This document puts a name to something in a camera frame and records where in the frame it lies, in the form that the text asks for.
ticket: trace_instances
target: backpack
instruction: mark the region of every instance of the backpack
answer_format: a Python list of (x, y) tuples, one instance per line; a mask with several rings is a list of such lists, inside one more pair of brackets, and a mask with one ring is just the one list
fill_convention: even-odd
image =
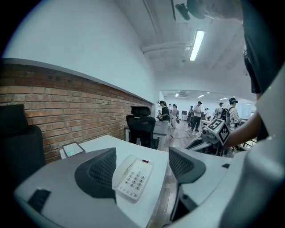
[(226, 125), (228, 126), (228, 128), (231, 128), (231, 121), (230, 121), (230, 110), (233, 107), (230, 107), (229, 109), (223, 109), (222, 114), (221, 114), (221, 119), (224, 120), (226, 122)]

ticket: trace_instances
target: white shirt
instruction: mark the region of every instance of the white shirt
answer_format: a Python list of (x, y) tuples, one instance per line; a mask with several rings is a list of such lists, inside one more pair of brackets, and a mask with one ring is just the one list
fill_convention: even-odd
[(206, 111), (205, 116), (206, 116), (206, 117), (211, 117), (211, 114), (210, 114), (210, 111), (209, 111), (209, 110)]
[(221, 119), (222, 112), (223, 112), (223, 107), (218, 107), (218, 110), (217, 110), (217, 118), (218, 119)]
[(196, 105), (193, 110), (194, 110), (194, 116), (201, 117), (201, 106)]

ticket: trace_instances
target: black office chair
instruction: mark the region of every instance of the black office chair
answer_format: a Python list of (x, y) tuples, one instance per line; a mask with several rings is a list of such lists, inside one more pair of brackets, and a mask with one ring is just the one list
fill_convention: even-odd
[(28, 125), (23, 104), (0, 107), (0, 159), (12, 188), (45, 165), (41, 129)]
[(158, 148), (159, 138), (153, 139), (155, 119), (150, 117), (151, 110), (146, 106), (131, 106), (133, 115), (127, 115), (126, 121), (130, 128), (130, 143), (136, 144), (141, 140), (141, 146), (152, 149)]

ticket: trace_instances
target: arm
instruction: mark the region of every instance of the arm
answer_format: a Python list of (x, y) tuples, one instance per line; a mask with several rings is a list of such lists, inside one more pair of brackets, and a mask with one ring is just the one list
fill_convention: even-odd
[(258, 112), (255, 112), (244, 125), (230, 133), (223, 150), (254, 139), (258, 134), (260, 125), (261, 117)]

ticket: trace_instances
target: headphones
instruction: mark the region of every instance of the headphones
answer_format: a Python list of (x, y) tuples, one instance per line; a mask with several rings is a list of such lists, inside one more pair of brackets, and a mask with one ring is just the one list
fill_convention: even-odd
[(230, 105), (232, 105), (233, 103), (236, 104), (238, 103), (238, 101), (235, 98), (230, 98), (228, 101), (230, 102)]

